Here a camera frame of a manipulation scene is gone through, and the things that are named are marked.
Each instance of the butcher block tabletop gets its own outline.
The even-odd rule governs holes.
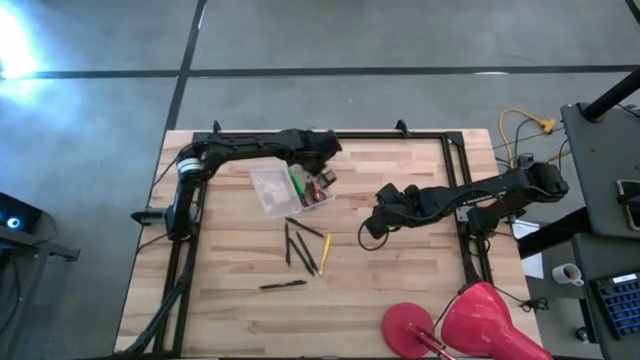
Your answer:
[[[473,180],[496,175],[488,131],[460,131]],[[193,133],[167,133],[158,175],[191,142]],[[182,356],[395,357],[380,332],[385,311],[399,302],[414,302],[435,321],[464,284],[452,216],[392,233],[387,244],[374,252],[361,249],[356,238],[360,224],[376,204],[374,194],[385,184],[392,182],[400,190],[409,184],[447,186],[440,141],[353,139],[341,140],[341,144],[342,152],[328,164],[338,177],[330,188],[335,199],[295,216],[305,225],[333,234],[322,276],[309,275],[293,250],[291,267],[287,266],[284,219],[270,219],[264,213],[248,176],[249,169],[279,160],[229,162],[209,181]],[[457,162],[456,173],[461,183]],[[151,206],[170,205],[176,181],[174,167],[153,189]],[[296,242],[296,230],[319,265],[324,239],[291,225]],[[146,227],[140,244],[164,233],[164,225]],[[367,239],[365,245],[376,244]],[[138,253],[115,350],[128,347],[157,311],[170,249],[171,242],[165,238]],[[515,241],[502,235],[491,238],[489,259],[495,285],[517,298],[529,299]],[[258,289],[296,279],[308,284]],[[525,313],[516,301],[503,299],[515,326],[540,343],[533,312]],[[169,319],[167,348],[171,347],[176,312],[177,305]]]

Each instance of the blue keyboard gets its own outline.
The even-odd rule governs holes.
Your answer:
[[[640,335],[640,272],[590,282],[616,340]]]

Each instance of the red desk lamp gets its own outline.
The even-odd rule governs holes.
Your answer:
[[[401,303],[387,310],[382,335],[397,355],[417,359],[430,350],[447,359],[448,354],[431,335],[433,321],[426,310]],[[442,341],[471,356],[496,360],[551,360],[551,354],[513,326],[506,304],[491,286],[480,282],[468,288],[444,318]]]

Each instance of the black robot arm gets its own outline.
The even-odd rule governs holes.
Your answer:
[[[378,205],[364,226],[374,239],[380,239],[389,231],[435,223],[457,208],[495,198],[493,204],[470,207],[466,213],[471,235],[487,235],[500,219],[522,215],[522,208],[532,202],[557,202],[568,190],[555,165],[533,162],[456,188],[410,185],[401,193],[387,184],[376,194]]]
[[[165,213],[171,240],[186,240],[193,234],[190,214],[199,184],[211,179],[227,161],[276,157],[288,165],[299,164],[307,172],[322,177],[326,162],[338,151],[340,142],[333,131],[283,130],[269,135],[224,135],[212,133],[205,140],[184,147],[176,158],[178,186],[173,204]],[[320,181],[328,186],[332,181]]]

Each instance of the lamp base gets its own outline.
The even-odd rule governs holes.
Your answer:
[[[409,331],[409,324],[422,329],[433,329],[433,320],[425,309],[413,303],[400,303],[390,307],[384,314],[382,337],[396,355],[405,359],[419,359],[429,349]]]

